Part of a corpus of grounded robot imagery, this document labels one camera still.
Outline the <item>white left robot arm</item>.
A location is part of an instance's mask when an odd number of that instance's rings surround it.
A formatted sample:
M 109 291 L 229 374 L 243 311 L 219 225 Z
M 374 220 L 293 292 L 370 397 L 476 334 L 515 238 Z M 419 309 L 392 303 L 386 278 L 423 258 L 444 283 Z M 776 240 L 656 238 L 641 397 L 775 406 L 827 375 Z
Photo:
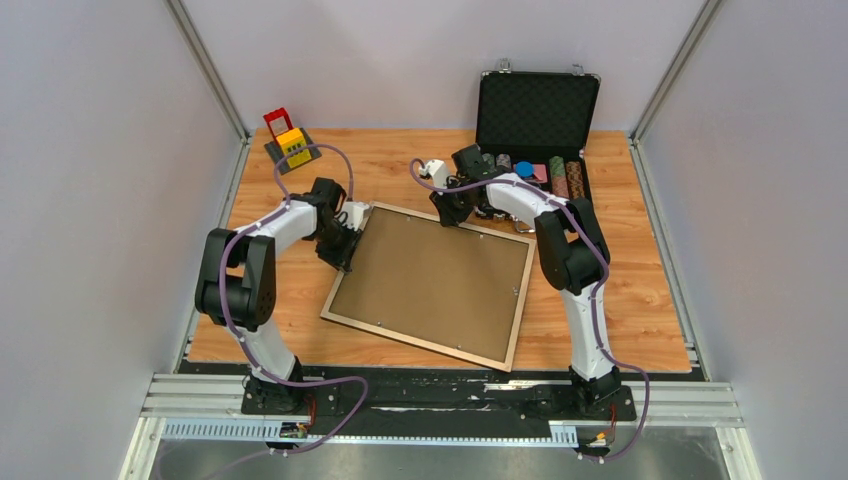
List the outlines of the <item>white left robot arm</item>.
M 272 319 L 278 254 L 299 241 L 312 241 L 321 261 L 348 273 L 370 210 L 349 199 L 337 182 L 317 178 L 310 191 L 286 196 L 260 219 L 207 235 L 195 308 L 226 328 L 248 360 L 244 412 L 296 412 L 309 387 L 300 360 Z

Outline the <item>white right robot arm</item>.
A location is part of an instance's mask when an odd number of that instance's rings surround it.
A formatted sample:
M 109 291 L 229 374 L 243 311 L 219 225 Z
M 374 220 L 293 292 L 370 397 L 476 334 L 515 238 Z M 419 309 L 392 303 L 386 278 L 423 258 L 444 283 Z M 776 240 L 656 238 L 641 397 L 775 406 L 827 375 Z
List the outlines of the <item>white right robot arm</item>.
M 514 170 L 487 163 L 477 145 L 442 160 L 416 160 L 410 171 L 430 189 L 444 226 L 457 226 L 477 209 L 504 213 L 536 237 L 540 266 L 562 298 L 571 338 L 571 403 L 596 417 L 621 387 L 620 369 L 608 347 L 603 306 L 610 254 L 592 203 L 543 191 Z

